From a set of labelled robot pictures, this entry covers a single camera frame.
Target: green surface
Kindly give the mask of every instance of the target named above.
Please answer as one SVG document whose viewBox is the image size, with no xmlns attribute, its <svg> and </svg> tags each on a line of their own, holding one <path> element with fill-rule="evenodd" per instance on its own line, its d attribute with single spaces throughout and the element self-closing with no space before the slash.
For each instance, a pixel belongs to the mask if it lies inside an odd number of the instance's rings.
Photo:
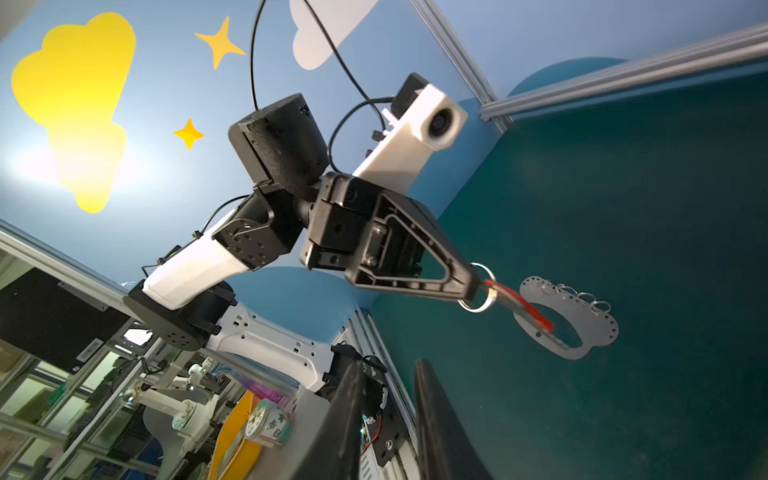
<svg viewBox="0 0 768 480">
<path fill-rule="evenodd" d="M 515 289 L 610 301 L 621 335 L 568 361 L 501 306 L 382 295 L 406 385 L 430 359 L 497 479 L 766 478 L 766 161 L 766 75 L 515 122 L 440 222 Z"/>
</svg>

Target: barcode label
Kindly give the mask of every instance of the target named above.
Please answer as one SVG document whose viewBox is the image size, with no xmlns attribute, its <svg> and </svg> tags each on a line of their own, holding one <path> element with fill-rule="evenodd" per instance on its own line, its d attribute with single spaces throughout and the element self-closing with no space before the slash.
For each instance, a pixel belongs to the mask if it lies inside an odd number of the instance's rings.
<svg viewBox="0 0 768 480">
<path fill-rule="evenodd" d="M 74 359 L 77 360 L 78 362 L 86 363 L 88 359 L 91 358 L 91 355 L 93 355 L 96 352 L 96 350 L 98 350 L 98 347 L 102 345 L 104 345 L 104 342 L 102 342 L 99 339 L 93 339 L 88 344 L 88 346 L 85 347 L 85 349 L 82 352 L 80 352 L 80 355 L 76 356 Z"/>
</svg>

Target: yellow basket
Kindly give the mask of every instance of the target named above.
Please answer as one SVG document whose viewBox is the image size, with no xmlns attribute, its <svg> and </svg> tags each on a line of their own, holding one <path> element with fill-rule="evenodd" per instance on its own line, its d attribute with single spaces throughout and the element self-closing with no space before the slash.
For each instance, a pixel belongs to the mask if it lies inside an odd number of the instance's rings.
<svg viewBox="0 0 768 480">
<path fill-rule="evenodd" d="M 238 434 L 240 434 L 259 401 L 259 399 L 253 397 L 251 392 L 246 392 L 232 410 L 230 416 L 227 417 L 224 425 L 221 426 L 219 438 L 216 439 L 214 456 L 210 461 L 208 480 L 244 480 L 248 476 L 248 473 L 261 454 L 262 447 L 258 443 L 243 438 L 229 465 L 224 467 L 221 476 L 216 477 L 224 455 Z"/>
</svg>

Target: robotic arm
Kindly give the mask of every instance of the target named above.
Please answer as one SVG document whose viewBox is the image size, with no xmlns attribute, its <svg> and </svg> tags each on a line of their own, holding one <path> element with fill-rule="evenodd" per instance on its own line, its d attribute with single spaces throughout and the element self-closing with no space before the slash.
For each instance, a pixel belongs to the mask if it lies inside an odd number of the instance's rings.
<svg viewBox="0 0 768 480">
<path fill-rule="evenodd" d="M 174 248 L 126 304 L 181 349 L 236 353 L 291 375 L 312 391 L 334 353 L 260 318 L 224 282 L 289 253 L 302 229 L 308 268 L 344 270 L 359 288 L 469 300 L 479 278 L 429 210 L 406 196 L 434 151 L 451 147 L 467 114 L 417 74 L 384 111 L 392 130 L 353 175 L 323 175 L 326 144 L 301 94 L 230 127 L 253 194 L 185 247 Z M 430 252 L 445 274 L 421 277 Z"/>
</svg>

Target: yellow star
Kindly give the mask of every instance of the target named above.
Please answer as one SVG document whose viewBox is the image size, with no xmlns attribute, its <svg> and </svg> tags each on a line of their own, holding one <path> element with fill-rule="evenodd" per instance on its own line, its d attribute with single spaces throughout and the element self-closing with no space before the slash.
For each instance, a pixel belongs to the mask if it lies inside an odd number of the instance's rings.
<svg viewBox="0 0 768 480">
<path fill-rule="evenodd" d="M 202 133 L 195 130 L 194 125 L 192 125 L 191 118 L 187 121 L 187 125 L 184 128 L 179 131 L 175 131 L 174 134 L 176 134 L 181 140 L 184 141 L 188 150 L 192 150 L 192 145 L 194 145 L 195 140 L 199 140 L 203 137 Z"/>
<path fill-rule="evenodd" d="M 238 55 L 245 55 L 245 52 L 240 50 L 237 45 L 232 43 L 227 36 L 230 30 L 230 18 L 226 17 L 224 23 L 221 24 L 221 28 L 215 35 L 203 35 L 196 33 L 195 35 L 202 38 L 210 45 L 211 50 L 214 51 L 214 70 L 219 68 L 219 62 L 221 58 L 228 53 L 237 53 Z"/>
</svg>

